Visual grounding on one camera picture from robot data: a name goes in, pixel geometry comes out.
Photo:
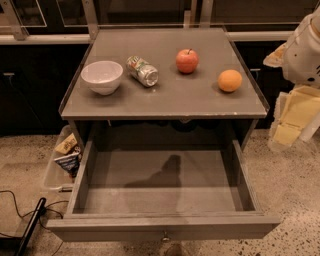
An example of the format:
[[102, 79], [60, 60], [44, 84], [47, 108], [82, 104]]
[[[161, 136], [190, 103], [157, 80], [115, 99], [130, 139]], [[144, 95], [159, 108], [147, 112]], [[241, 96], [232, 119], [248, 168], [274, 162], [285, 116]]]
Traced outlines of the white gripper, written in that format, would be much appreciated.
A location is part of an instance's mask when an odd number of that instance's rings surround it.
[[268, 146], [273, 151], [290, 148], [297, 140], [308, 142], [320, 127], [320, 7], [307, 15], [293, 34], [263, 64], [283, 69], [296, 85], [276, 100]]

